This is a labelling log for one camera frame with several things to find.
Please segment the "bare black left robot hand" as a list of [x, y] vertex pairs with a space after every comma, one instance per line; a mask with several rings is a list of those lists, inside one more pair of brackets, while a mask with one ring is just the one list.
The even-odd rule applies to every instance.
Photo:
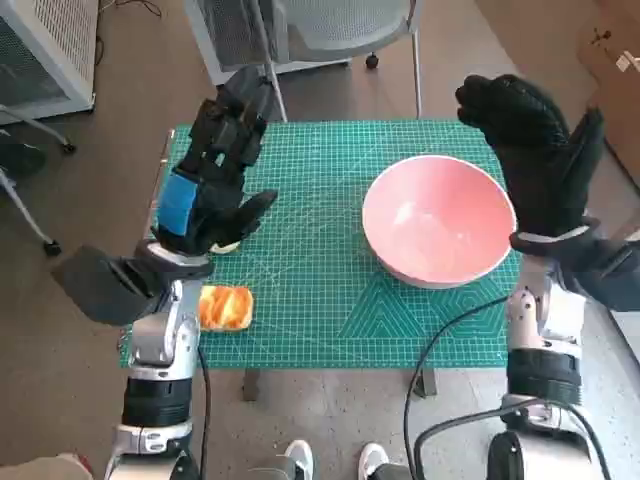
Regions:
[[202, 102], [184, 157], [165, 183], [153, 233], [167, 250], [199, 256], [236, 244], [260, 225], [278, 192], [244, 198], [274, 106], [273, 87], [254, 66], [241, 68]]

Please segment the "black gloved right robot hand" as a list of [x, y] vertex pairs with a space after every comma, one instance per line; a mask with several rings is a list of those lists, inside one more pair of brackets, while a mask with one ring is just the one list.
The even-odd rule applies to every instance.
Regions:
[[604, 149], [604, 118], [587, 108], [574, 130], [553, 99], [511, 74], [469, 75], [458, 119], [480, 130], [502, 169], [518, 230], [560, 237], [587, 225], [588, 190]]

